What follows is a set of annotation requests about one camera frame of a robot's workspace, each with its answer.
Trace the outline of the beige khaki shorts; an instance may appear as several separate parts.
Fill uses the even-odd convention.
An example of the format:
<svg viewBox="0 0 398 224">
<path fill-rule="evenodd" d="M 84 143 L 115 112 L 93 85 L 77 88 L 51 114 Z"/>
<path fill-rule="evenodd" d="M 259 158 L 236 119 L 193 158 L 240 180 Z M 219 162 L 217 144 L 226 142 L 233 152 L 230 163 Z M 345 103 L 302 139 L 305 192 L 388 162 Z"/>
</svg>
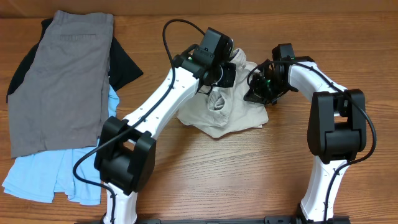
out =
<svg viewBox="0 0 398 224">
<path fill-rule="evenodd" d="M 269 120 L 264 105 L 244 100 L 249 90 L 247 76 L 256 63 L 246 60 L 242 49 L 235 49 L 232 63 L 236 78 L 231 88 L 203 86 L 177 112 L 177 118 L 186 126 L 194 126 L 213 138 L 249 128 L 262 128 Z"/>
</svg>

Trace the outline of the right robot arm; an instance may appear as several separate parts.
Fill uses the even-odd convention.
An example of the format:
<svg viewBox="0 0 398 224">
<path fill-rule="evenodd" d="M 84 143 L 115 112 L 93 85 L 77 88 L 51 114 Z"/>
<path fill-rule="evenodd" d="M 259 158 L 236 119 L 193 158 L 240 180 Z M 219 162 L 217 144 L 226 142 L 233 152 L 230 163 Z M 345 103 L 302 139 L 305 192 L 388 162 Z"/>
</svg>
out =
<svg viewBox="0 0 398 224">
<path fill-rule="evenodd" d="M 279 44 L 272 59 L 253 68 L 244 100 L 274 105 L 288 91 L 310 102 L 307 144 L 313 166 L 296 215 L 267 217 L 266 223 L 349 223 L 333 208 L 343 176 L 366 146 L 364 93 L 328 78 L 309 56 L 297 57 L 291 44 Z"/>
</svg>

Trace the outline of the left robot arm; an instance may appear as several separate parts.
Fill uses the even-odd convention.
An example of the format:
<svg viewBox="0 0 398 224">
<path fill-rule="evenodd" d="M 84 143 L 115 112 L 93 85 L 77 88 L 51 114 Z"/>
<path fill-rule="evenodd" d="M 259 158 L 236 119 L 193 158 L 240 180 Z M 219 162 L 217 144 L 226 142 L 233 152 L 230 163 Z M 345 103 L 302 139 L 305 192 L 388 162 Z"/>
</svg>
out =
<svg viewBox="0 0 398 224">
<path fill-rule="evenodd" d="M 157 138 L 202 86 L 233 86 L 234 65 L 228 62 L 232 51 L 230 37 L 208 28 L 200 44 L 172 59 L 166 79 L 138 109 L 124 119 L 106 120 L 94 161 L 108 189 L 100 223 L 136 222 L 137 194 L 154 170 Z"/>
</svg>

